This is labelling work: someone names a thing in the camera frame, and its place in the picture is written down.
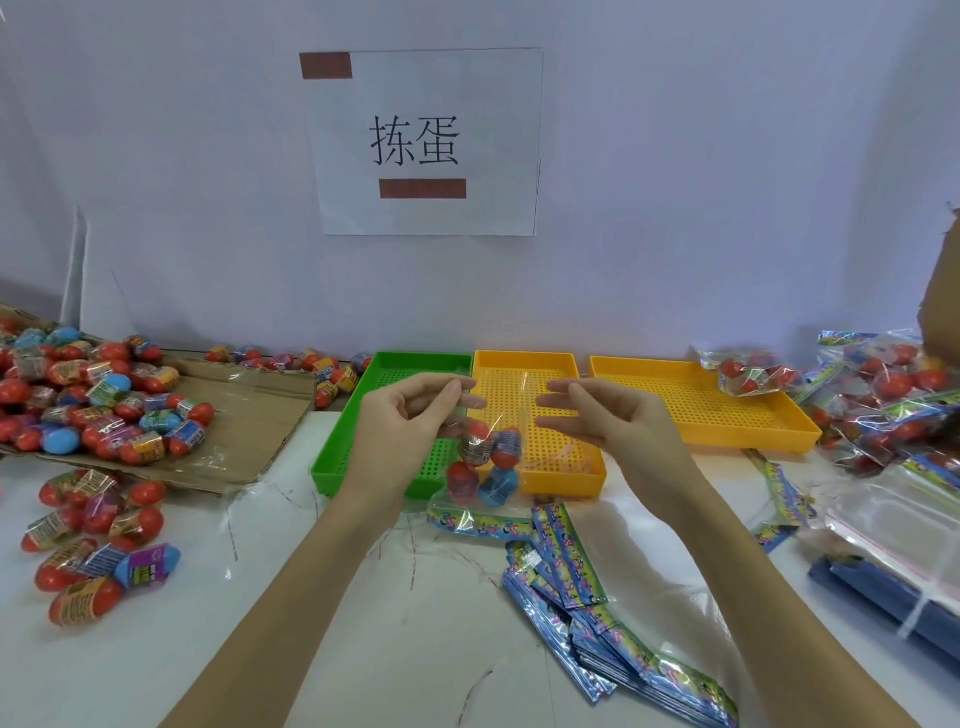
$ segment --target finger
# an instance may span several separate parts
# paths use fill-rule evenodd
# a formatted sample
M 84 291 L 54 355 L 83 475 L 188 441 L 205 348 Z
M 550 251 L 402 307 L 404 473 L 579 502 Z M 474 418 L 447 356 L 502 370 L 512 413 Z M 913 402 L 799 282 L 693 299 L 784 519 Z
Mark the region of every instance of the finger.
M 547 409 L 573 409 L 573 402 L 568 395 L 539 395 L 537 407 Z
M 651 399 L 658 399 L 650 392 L 641 392 L 622 384 L 614 384 L 607 379 L 590 377 L 587 379 L 555 379 L 547 382 L 547 389 L 551 392 L 567 394 L 571 384 L 583 387 L 590 396 L 603 404 L 621 420 L 630 421 L 637 410 L 646 406 Z
M 574 408 L 580 413 L 580 419 L 587 424 L 587 427 L 594 434 L 606 437 L 612 424 L 620 422 L 607 407 L 595 400 L 579 382 L 572 382 L 567 387 L 567 392 Z
M 429 407 L 430 402 L 436 397 L 436 392 L 430 392 L 407 400 L 407 412 L 410 413 L 411 417 L 416 417 L 420 412 Z M 457 406 L 464 407 L 465 409 L 485 409 L 487 407 L 487 401 L 478 395 L 462 394 L 460 395 L 460 401 L 457 402 Z
M 604 447 L 604 439 L 598 437 L 589 425 L 579 417 L 537 417 L 537 427 L 552 429 L 598 448 Z
M 389 387 L 384 387 L 384 389 L 397 392 L 406 400 L 412 400 L 423 394 L 439 393 L 447 383 L 454 380 L 460 383 L 461 391 L 473 389 L 477 385 L 476 379 L 471 379 L 469 376 L 422 372 L 402 379 Z
M 460 401 L 461 383 L 459 379 L 451 379 L 437 397 L 430 402 L 430 406 L 423 410 L 423 414 L 415 418 L 414 422 L 421 422 L 434 432 L 439 432 L 446 418 L 453 414 Z

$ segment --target yellow plastic tray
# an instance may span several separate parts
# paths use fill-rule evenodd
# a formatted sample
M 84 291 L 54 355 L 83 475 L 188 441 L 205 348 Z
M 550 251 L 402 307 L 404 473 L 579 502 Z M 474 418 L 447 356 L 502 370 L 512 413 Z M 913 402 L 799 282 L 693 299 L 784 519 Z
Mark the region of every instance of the yellow plastic tray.
M 550 379 L 577 376 L 577 362 L 570 353 L 477 352 L 473 356 L 473 378 L 477 380 L 473 392 L 487 398 L 487 409 L 469 410 L 468 415 L 491 428 L 519 428 L 523 458 L 518 471 L 520 487 L 526 493 L 597 497 L 607 479 L 598 448 L 534 425 L 540 415 L 570 414 L 537 407 L 535 399 L 546 393 Z
M 684 442 L 809 452 L 820 427 L 783 392 L 730 397 L 717 374 L 690 361 L 592 356 L 590 375 L 663 397 Z

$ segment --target forearm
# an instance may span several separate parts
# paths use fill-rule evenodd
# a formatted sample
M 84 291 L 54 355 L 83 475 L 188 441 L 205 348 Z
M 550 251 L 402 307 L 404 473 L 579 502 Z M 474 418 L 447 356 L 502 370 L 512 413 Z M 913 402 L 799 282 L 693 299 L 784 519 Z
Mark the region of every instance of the forearm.
M 778 728 L 916 728 L 836 641 L 712 488 L 673 524 Z
M 377 535 L 335 498 L 160 728 L 282 726 Z

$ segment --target paper sign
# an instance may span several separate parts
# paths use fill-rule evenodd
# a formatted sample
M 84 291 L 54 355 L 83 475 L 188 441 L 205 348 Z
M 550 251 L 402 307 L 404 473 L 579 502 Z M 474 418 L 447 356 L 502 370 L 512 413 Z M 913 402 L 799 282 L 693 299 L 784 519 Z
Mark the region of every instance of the paper sign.
M 328 235 L 533 235 L 540 49 L 303 53 Z

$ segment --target hand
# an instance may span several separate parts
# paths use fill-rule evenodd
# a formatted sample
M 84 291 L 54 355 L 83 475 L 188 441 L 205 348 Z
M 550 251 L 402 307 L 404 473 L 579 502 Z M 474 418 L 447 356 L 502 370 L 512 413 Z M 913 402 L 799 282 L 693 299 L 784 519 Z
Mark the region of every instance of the hand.
M 463 434 L 464 416 L 456 408 L 487 406 L 482 397 L 465 394 L 474 386 L 468 376 L 418 374 L 369 392 L 360 402 L 347 474 L 336 500 L 357 506 L 354 513 L 379 529 L 374 538 L 396 523 L 403 492 L 434 441 Z
M 687 505 L 714 493 L 657 395 L 605 379 L 559 379 L 547 389 L 556 394 L 540 395 L 538 406 L 580 416 L 537 417 L 537 425 L 606 450 L 657 518 L 674 525 Z

